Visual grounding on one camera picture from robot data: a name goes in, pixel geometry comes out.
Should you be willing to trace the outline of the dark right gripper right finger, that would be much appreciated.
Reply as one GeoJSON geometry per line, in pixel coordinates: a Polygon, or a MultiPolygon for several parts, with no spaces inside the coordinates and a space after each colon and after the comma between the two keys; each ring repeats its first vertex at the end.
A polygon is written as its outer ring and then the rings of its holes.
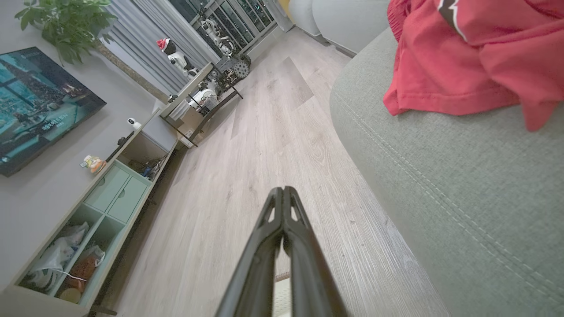
{"type": "Polygon", "coordinates": [[[283,189],[284,251],[290,257],[293,317],[347,317],[346,305],[297,190],[283,189]]]}

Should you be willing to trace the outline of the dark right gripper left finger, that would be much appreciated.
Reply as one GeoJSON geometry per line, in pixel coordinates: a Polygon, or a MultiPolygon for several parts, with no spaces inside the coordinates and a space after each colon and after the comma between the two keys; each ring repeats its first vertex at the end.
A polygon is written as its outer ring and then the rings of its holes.
{"type": "Polygon", "coordinates": [[[283,189],[272,189],[215,313],[217,317],[272,316],[275,261],[282,240],[283,189]]]}

